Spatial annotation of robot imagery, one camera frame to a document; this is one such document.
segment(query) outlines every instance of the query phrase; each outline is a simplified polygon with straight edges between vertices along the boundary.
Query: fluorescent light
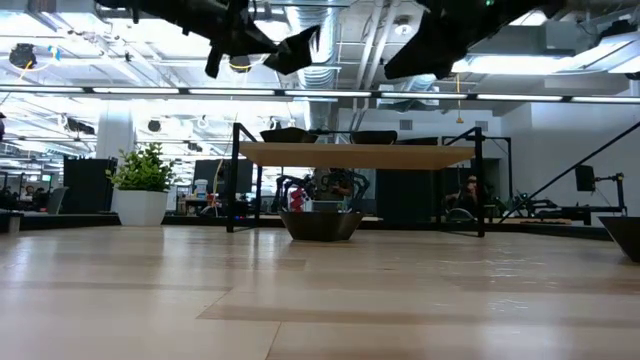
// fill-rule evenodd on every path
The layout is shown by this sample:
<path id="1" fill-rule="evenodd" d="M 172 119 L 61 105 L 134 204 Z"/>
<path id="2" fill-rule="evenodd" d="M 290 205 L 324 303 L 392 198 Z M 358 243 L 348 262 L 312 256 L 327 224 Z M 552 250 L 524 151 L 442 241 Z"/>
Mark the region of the fluorescent light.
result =
<path id="1" fill-rule="evenodd" d="M 369 91 L 286 90 L 288 96 L 370 97 Z"/>
<path id="2" fill-rule="evenodd" d="M 56 92 L 84 92 L 81 87 L 67 86 L 21 86 L 21 85 L 2 85 L 0 91 L 3 92 L 33 92 L 33 93 L 56 93 Z"/>
<path id="3" fill-rule="evenodd" d="M 640 104 L 640 97 L 622 96 L 574 96 L 572 102 L 583 103 L 617 103 L 617 104 Z"/>
<path id="4" fill-rule="evenodd" d="M 503 75 L 548 75 L 567 65 L 567 58 L 548 56 L 476 56 L 466 62 L 456 62 L 453 72 Z"/>
<path id="5" fill-rule="evenodd" d="M 547 17 L 540 10 L 532 10 L 512 21 L 512 26 L 540 26 L 547 21 Z"/>
<path id="6" fill-rule="evenodd" d="M 410 93 L 410 92 L 383 92 L 380 96 L 394 99 L 437 99 L 437 100 L 464 100 L 467 94 L 452 93 Z"/>
<path id="7" fill-rule="evenodd" d="M 622 65 L 616 66 L 615 68 L 609 70 L 610 73 L 614 74 L 626 74 L 626 73 L 637 73 L 640 71 L 640 56 L 637 56 Z"/>
<path id="8" fill-rule="evenodd" d="M 256 89 L 189 89 L 192 95 L 249 95 L 249 96 L 272 96 L 273 90 Z"/>
<path id="9" fill-rule="evenodd" d="M 478 100 L 502 100 L 502 101 L 560 101 L 562 96 L 552 95 L 499 95 L 478 94 Z"/>
<path id="10" fill-rule="evenodd" d="M 15 174 L 15 175 L 20 175 L 20 174 L 25 174 L 25 175 L 40 175 L 41 172 L 40 171 L 36 171 L 36 170 L 10 170 L 7 171 L 8 174 Z"/>
<path id="11" fill-rule="evenodd" d="M 176 88 L 93 88 L 93 91 L 99 94 L 179 94 L 180 90 Z"/>
<path id="12" fill-rule="evenodd" d="M 629 43 L 631 42 L 618 41 L 605 43 L 605 40 L 602 40 L 600 45 L 567 59 L 562 70 L 584 70 L 585 66 L 591 66 L 600 60 L 605 60 L 606 57 L 627 46 Z"/>

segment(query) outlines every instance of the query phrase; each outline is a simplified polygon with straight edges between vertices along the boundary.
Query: black panel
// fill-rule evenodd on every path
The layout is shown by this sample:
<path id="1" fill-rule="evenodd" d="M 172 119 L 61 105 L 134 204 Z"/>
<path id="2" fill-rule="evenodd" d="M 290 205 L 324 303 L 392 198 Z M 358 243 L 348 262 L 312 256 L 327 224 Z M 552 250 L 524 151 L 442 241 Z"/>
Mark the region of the black panel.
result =
<path id="1" fill-rule="evenodd" d="M 429 222 L 433 212 L 431 171 L 377 170 L 376 211 L 389 223 Z"/>
<path id="2" fill-rule="evenodd" d="M 68 187 L 60 213 L 97 214 L 111 211 L 113 184 L 106 170 L 115 171 L 116 159 L 65 159 L 64 186 Z"/>
<path id="3" fill-rule="evenodd" d="M 578 191 L 596 191 L 596 176 L 593 167 L 580 165 L 576 168 L 576 188 Z"/>
<path id="4" fill-rule="evenodd" d="M 193 182 L 199 179 L 205 179 L 209 181 L 207 191 L 212 191 L 214 174 L 218 169 L 220 160 L 197 160 L 196 167 L 193 174 Z M 225 183 L 228 178 L 231 162 L 225 161 L 218 173 L 218 193 L 225 192 Z M 238 193 L 251 192 L 251 183 L 253 177 L 253 163 L 249 160 L 238 160 Z"/>

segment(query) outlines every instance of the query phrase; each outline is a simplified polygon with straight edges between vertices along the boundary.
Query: light wood platform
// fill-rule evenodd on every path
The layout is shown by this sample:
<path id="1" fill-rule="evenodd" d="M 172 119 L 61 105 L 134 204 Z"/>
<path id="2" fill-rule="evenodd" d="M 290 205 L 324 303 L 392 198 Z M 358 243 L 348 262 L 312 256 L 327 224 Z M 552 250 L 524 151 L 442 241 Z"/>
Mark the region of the light wood platform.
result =
<path id="1" fill-rule="evenodd" d="M 438 170 L 473 157 L 473 148 L 241 142 L 240 153 L 262 166 Z"/>
<path id="2" fill-rule="evenodd" d="M 2 359 L 637 360 L 640 267 L 614 243 L 357 231 L 0 236 Z"/>

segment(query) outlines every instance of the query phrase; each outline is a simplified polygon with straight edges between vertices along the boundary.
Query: ceiling light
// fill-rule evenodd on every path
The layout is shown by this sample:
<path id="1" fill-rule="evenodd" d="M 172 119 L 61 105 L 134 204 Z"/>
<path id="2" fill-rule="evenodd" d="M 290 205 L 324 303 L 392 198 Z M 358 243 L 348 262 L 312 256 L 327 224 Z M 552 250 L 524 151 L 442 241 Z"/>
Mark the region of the ceiling light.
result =
<path id="1" fill-rule="evenodd" d="M 370 97 L 369 91 L 286 90 L 288 96 Z"/>
<path id="2" fill-rule="evenodd" d="M 570 58 L 548 56 L 476 56 L 466 72 L 502 75 L 548 75 L 566 67 Z"/>
<path id="3" fill-rule="evenodd" d="M 176 88 L 127 87 L 127 88 L 93 88 L 93 92 L 96 92 L 99 94 L 179 94 L 180 90 Z"/>
<path id="4" fill-rule="evenodd" d="M 562 96 L 555 95 L 498 95 L 498 94 L 478 94 L 478 100 L 501 100 L 501 101 L 560 101 Z"/>
<path id="5" fill-rule="evenodd" d="M 30 93 L 56 93 L 56 92 L 84 92 L 81 87 L 67 86 L 22 86 L 22 85 L 2 85 L 0 91 L 3 92 L 30 92 Z"/>
<path id="6" fill-rule="evenodd" d="M 631 41 L 618 41 L 618 42 L 605 42 L 604 40 L 600 45 L 591 48 L 587 51 L 583 51 L 580 54 L 568 59 L 562 70 L 584 70 L 591 65 L 605 60 L 609 55 L 629 45 Z"/>
<path id="7" fill-rule="evenodd" d="M 273 90 L 257 90 L 257 89 L 189 89 L 192 95 L 246 95 L 246 96 L 272 96 L 275 95 Z"/>
<path id="8" fill-rule="evenodd" d="M 383 98 L 395 99 L 437 99 L 437 100 L 464 100 L 467 94 L 452 93 L 410 93 L 410 92 L 384 92 L 381 94 Z"/>
<path id="9" fill-rule="evenodd" d="M 600 104 L 640 104 L 640 97 L 622 96 L 574 96 L 571 102 L 600 103 Z"/>

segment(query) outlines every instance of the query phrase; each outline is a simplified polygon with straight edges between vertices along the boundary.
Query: person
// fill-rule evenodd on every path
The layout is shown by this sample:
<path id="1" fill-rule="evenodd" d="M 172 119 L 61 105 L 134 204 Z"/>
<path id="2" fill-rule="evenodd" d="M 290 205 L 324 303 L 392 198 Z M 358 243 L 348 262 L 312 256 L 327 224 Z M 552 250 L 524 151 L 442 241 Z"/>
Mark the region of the person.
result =
<path id="1" fill-rule="evenodd" d="M 457 194 L 446 196 L 448 204 L 453 209 L 465 209 L 470 214 L 476 214 L 478 207 L 478 180 L 475 175 L 470 175 Z"/>
<path id="2" fill-rule="evenodd" d="M 34 193 L 35 193 L 34 187 L 31 185 L 27 185 L 24 188 L 24 193 L 21 196 L 21 200 L 32 200 Z"/>

